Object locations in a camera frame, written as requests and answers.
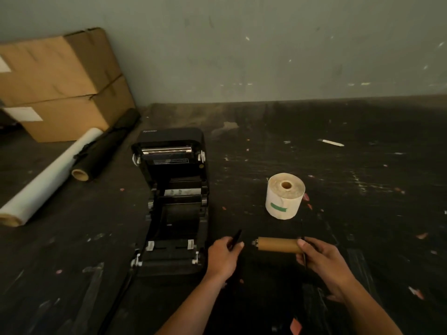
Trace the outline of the person's right forearm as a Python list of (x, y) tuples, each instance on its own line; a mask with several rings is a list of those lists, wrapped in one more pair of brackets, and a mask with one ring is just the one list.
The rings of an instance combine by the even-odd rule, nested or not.
[(356, 335), (403, 335), (391, 317), (355, 278), (336, 285), (332, 294), (346, 306)]

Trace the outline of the black label printer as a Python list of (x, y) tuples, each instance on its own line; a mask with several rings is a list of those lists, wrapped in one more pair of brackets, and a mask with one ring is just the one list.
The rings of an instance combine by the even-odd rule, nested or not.
[(148, 231), (131, 267), (140, 277), (202, 272), (209, 247), (210, 193), (203, 131), (146, 129), (132, 152), (151, 194)]

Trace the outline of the white label paper roll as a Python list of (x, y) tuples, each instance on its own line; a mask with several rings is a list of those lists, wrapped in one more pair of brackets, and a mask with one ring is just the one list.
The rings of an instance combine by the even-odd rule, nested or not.
[(304, 182), (293, 174), (279, 173), (271, 176), (265, 199), (267, 212), (278, 220), (292, 219), (299, 210), (305, 190)]

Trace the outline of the large brown cardboard box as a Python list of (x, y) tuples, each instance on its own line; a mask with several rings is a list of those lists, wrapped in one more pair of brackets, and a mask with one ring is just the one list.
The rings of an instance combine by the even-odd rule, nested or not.
[(7, 107), (95, 95), (122, 74), (104, 29), (0, 44)]

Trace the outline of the brown cardboard box white label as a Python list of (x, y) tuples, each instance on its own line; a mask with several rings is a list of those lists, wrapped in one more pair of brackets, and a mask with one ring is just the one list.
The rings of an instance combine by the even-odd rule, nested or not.
[(2, 110), (37, 142), (74, 141), (91, 128), (109, 129), (130, 108), (132, 94), (121, 75), (95, 95), (49, 100)]

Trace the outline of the person's right hand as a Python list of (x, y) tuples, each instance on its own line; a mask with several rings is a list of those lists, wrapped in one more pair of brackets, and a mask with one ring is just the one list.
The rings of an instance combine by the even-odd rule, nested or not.
[(296, 260), (300, 265), (311, 269), (321, 278), (331, 293), (328, 299), (340, 302), (332, 294), (332, 289), (336, 285), (355, 277), (336, 246), (316, 240), (316, 247), (318, 247), (320, 255), (296, 254)]

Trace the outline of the black film roll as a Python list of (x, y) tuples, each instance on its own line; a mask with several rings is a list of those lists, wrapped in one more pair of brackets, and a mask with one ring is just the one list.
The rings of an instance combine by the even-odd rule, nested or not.
[(136, 108), (129, 108), (113, 126), (74, 156), (71, 175), (84, 182), (97, 178), (140, 118)]

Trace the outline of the white film roll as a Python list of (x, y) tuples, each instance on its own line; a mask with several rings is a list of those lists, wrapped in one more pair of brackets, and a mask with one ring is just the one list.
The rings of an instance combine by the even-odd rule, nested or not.
[(86, 131), (46, 169), (0, 208), (0, 224), (10, 227), (25, 225), (70, 176), (70, 169), (75, 163), (75, 155), (102, 134), (103, 132), (98, 128), (91, 128)]

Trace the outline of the brown cardboard roll core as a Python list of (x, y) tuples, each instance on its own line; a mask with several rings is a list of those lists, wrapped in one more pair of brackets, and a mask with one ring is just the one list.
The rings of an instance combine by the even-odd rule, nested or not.
[(302, 254), (303, 251), (297, 243), (297, 239), (258, 237), (252, 245), (260, 251)]

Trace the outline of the person's left hand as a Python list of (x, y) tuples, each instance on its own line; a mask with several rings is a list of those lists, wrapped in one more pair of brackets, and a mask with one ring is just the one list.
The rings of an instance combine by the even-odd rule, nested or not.
[(232, 258), (227, 249), (227, 243), (231, 239), (232, 237), (225, 236), (209, 247), (205, 280), (224, 283), (236, 270), (238, 258)]

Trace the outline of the person's left forearm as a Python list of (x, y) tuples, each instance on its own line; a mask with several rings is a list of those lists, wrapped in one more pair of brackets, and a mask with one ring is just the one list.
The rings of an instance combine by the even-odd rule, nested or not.
[(155, 335), (203, 335), (227, 279), (228, 276), (223, 274), (206, 274)]

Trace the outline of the black plastic spool flange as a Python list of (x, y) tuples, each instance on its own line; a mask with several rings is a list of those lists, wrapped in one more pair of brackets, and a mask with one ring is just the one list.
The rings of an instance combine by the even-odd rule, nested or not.
[(235, 245), (238, 243), (239, 238), (241, 236), (242, 229), (239, 229), (236, 234), (232, 237), (232, 239), (227, 243), (227, 249), (232, 251)]

